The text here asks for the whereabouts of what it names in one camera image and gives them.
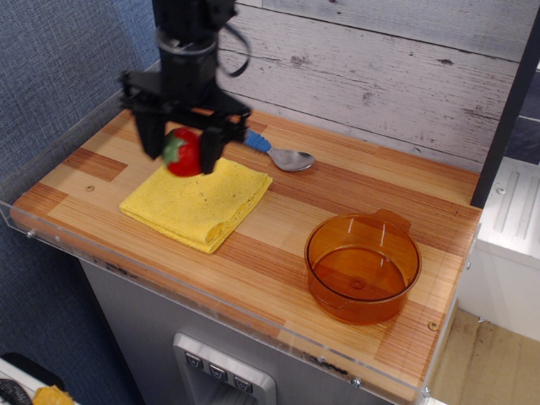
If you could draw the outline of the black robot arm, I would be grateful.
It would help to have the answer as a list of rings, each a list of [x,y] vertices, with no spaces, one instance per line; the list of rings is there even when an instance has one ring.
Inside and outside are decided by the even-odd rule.
[[[210,174],[224,146],[246,137],[248,106],[216,80],[219,32],[230,25],[232,1],[155,1],[158,72],[121,75],[121,102],[135,118],[144,152],[181,177]]]

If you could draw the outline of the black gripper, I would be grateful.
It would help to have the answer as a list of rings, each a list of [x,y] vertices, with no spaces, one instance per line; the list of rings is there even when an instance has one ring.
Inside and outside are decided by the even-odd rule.
[[[225,141],[224,129],[208,127],[230,128],[230,116],[239,116],[244,123],[251,109],[218,86],[217,33],[182,42],[157,29],[155,39],[160,70],[122,73],[121,102],[132,111],[143,150],[151,159],[162,154],[166,122],[205,129],[200,137],[200,163],[202,173],[209,175]]]

